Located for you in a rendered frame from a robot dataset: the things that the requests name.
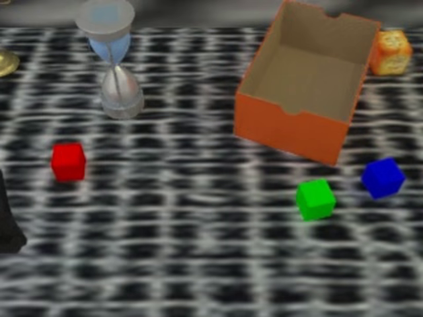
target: blue cube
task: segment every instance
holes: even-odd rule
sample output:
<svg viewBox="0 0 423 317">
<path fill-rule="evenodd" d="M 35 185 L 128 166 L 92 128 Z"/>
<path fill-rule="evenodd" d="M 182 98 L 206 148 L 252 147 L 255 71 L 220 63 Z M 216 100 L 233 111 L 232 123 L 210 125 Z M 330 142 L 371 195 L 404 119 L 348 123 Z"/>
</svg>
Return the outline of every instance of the blue cube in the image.
<svg viewBox="0 0 423 317">
<path fill-rule="evenodd" d="M 362 175 L 362 182 L 373 199 L 396 194 L 404 181 L 405 175 L 393 158 L 369 163 Z"/>
</svg>

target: checkered tablecloth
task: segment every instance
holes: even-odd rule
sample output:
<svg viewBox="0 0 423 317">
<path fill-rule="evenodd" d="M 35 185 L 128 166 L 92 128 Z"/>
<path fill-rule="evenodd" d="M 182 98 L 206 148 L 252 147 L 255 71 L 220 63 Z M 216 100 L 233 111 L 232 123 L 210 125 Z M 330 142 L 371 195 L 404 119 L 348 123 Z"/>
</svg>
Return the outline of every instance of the checkered tablecloth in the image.
<svg viewBox="0 0 423 317">
<path fill-rule="evenodd" d="M 22 61 L 0 79 L 0 168 L 28 238 L 0 257 L 1 317 L 423 316 L 423 30 L 406 75 L 367 78 L 336 168 L 232 135 L 263 35 L 134 32 L 147 106 L 117 122 L 81 33 L 0 29 Z M 84 181 L 54 181 L 62 141 L 83 144 Z M 408 179 L 374 202 L 360 174 L 384 157 Z M 306 223 L 295 189 L 315 178 L 338 205 Z"/>
</svg>

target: orange and yellow cube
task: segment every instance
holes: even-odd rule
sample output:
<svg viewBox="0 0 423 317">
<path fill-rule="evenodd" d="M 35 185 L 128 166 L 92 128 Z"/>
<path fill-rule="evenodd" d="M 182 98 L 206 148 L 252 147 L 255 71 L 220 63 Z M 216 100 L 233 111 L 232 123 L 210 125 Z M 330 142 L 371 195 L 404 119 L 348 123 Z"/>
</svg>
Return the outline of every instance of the orange and yellow cube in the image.
<svg viewBox="0 0 423 317">
<path fill-rule="evenodd" d="M 374 75 L 402 75 L 411 59 L 412 47 L 401 30 L 381 31 L 370 61 Z"/>
</svg>

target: orange box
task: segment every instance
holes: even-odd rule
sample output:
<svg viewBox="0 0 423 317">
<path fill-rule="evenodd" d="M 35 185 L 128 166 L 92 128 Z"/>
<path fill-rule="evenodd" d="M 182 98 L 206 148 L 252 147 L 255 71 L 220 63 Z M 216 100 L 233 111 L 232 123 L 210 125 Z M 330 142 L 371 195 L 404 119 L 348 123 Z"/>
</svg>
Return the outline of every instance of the orange box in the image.
<svg viewBox="0 0 423 317">
<path fill-rule="evenodd" d="M 412 47 L 401 30 L 381 31 L 370 61 L 374 75 L 402 75 L 411 59 Z"/>
<path fill-rule="evenodd" d="M 234 134 L 335 165 L 379 28 L 285 0 L 237 89 Z"/>
</svg>

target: gold object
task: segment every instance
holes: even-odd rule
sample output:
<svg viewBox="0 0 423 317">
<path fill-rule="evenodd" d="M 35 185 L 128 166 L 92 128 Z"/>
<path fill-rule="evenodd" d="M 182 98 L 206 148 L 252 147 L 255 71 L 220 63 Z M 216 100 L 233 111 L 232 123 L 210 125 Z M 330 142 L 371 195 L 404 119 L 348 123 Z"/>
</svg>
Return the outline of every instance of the gold object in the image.
<svg viewBox="0 0 423 317">
<path fill-rule="evenodd" d="M 0 77 L 7 76 L 18 69 L 19 57 L 7 50 L 0 50 Z"/>
</svg>

